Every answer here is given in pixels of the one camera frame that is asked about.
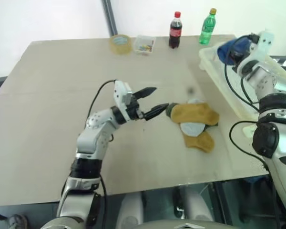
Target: soda bottle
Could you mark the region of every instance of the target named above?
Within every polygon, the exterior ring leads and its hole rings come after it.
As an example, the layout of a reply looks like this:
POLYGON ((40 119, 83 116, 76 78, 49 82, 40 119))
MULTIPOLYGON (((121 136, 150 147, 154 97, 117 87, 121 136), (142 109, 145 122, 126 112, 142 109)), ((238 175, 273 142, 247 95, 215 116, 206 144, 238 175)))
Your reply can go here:
POLYGON ((168 42, 168 45, 172 49, 178 48, 179 43, 180 43, 180 36, 181 36, 181 29, 182 29, 182 23, 180 21, 180 15, 181 15, 181 13, 176 11, 175 12, 175 18, 171 23, 170 40, 168 42))
POLYGON ((216 14, 216 9, 211 8, 210 14, 209 14, 209 16, 207 16, 207 18, 205 19, 204 24, 202 26, 201 35, 199 38, 199 43, 201 43, 201 44, 208 44, 209 43, 209 41, 211 39, 212 32, 213 32, 215 24, 216 24, 215 14, 216 14))

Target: table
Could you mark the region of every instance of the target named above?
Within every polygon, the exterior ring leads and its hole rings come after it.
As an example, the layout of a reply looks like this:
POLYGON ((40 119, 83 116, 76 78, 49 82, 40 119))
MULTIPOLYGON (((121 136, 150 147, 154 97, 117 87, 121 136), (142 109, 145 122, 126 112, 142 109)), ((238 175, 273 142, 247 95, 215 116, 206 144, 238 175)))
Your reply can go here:
MULTIPOLYGON (((215 35, 210 45, 232 38, 215 35)), ((89 105, 109 79, 128 82, 134 91, 156 86, 139 101, 143 111, 184 103, 191 87, 221 116, 220 128, 208 129, 215 141, 209 154, 186 148, 179 126, 165 113, 121 126, 102 165, 109 195, 265 174, 258 161, 229 142, 228 129, 238 119, 199 69, 198 53, 205 46, 198 40, 182 37, 173 50, 167 37, 158 37, 150 56, 115 55, 108 39, 33 42, 0 89, 0 205, 60 199, 89 105)), ((93 111, 112 106, 112 95, 113 86, 106 86, 93 111)), ((241 128, 235 140, 250 146, 241 128)))

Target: blue cloth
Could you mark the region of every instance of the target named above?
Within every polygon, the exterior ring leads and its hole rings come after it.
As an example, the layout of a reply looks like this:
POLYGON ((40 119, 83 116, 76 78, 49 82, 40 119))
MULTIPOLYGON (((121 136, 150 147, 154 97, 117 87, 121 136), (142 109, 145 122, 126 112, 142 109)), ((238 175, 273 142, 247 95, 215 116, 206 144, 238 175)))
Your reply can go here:
MULTIPOLYGON (((217 55, 220 59, 220 61, 222 63, 225 63, 225 58, 226 58, 226 55, 227 55, 227 52, 228 52, 228 49, 230 48, 230 46, 233 44, 233 42, 235 41, 236 39, 234 40, 231 40, 225 44, 223 44, 222 46, 219 46, 218 49, 217 49, 217 55)), ((249 50, 249 47, 250 47, 250 41, 249 39, 247 38, 242 38, 240 39, 236 44, 234 44, 234 47, 232 49, 232 52, 237 52, 239 54, 244 54, 246 51, 249 50)), ((234 65, 234 62, 231 58, 228 59, 228 65, 234 65)))

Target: yellow bottle cap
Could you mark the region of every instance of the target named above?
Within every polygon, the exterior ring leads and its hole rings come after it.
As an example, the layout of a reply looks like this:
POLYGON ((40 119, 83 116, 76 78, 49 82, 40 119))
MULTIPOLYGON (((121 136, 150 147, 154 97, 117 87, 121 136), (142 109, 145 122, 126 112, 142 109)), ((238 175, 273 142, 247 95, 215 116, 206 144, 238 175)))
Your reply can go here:
POLYGON ((210 14, 215 15, 215 14, 216 14, 216 11, 217 11, 217 9, 215 9, 215 8, 211 8, 211 10, 210 10, 210 14))

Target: plastic container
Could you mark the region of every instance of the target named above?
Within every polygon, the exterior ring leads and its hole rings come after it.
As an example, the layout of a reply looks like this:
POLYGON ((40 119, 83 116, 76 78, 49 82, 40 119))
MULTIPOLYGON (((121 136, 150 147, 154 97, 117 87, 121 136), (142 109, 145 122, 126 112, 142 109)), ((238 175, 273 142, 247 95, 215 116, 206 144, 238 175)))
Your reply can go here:
POLYGON ((133 50, 137 53, 150 54, 153 53, 155 37, 138 35, 133 44, 133 50))

